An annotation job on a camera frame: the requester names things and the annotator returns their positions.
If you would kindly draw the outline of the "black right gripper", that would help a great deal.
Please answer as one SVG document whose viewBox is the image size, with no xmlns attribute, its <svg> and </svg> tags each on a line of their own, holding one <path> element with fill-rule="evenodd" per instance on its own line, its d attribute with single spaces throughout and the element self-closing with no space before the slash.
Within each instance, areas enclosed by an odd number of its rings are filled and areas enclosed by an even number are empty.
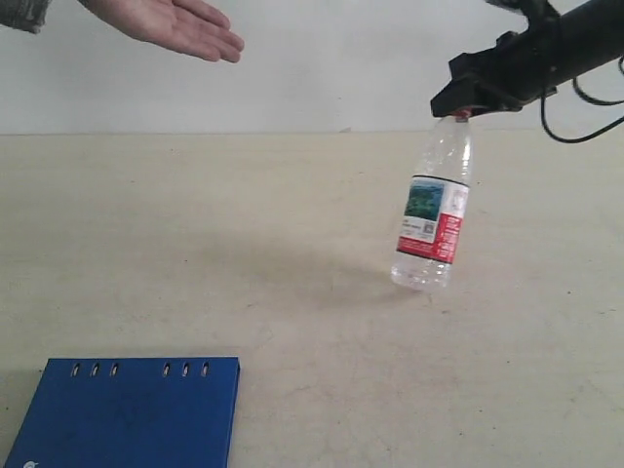
<svg viewBox="0 0 624 468">
<path fill-rule="evenodd" d="M 557 92 L 544 43 L 528 33 L 506 32 L 492 48 L 461 53 L 448 63 L 449 83 L 430 101 L 433 117 L 460 111 L 520 111 Z"/>
</svg>

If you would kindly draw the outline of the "grey sleeved forearm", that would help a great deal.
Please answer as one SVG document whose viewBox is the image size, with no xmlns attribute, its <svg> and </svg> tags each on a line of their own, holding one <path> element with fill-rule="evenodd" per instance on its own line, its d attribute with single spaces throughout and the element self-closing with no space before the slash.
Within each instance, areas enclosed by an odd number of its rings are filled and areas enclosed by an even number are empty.
<svg viewBox="0 0 624 468">
<path fill-rule="evenodd" d="M 45 24 L 50 0 L 0 0 L 0 22 L 9 28 L 37 34 Z"/>
</svg>

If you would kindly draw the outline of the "person's bare hand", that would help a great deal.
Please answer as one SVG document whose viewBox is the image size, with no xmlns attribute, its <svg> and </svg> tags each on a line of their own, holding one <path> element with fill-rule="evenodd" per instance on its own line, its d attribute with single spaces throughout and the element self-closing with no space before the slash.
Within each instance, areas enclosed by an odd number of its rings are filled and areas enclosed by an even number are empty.
<svg viewBox="0 0 624 468">
<path fill-rule="evenodd" d="M 178 54 L 237 63 L 245 48 L 229 18 L 201 0 L 92 0 L 82 5 L 121 33 Z"/>
</svg>

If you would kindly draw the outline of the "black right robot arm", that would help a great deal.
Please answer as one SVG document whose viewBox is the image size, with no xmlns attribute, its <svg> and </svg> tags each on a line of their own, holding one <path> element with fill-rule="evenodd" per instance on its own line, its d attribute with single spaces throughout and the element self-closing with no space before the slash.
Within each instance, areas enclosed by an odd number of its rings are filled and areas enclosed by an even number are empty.
<svg viewBox="0 0 624 468">
<path fill-rule="evenodd" d="M 587 1 L 560 14 L 548 1 L 491 1 L 524 16 L 527 29 L 508 31 L 490 49 L 449 63 L 450 81 L 430 101 L 435 118 L 519 112 L 557 87 L 623 55 L 623 3 Z"/>
</svg>

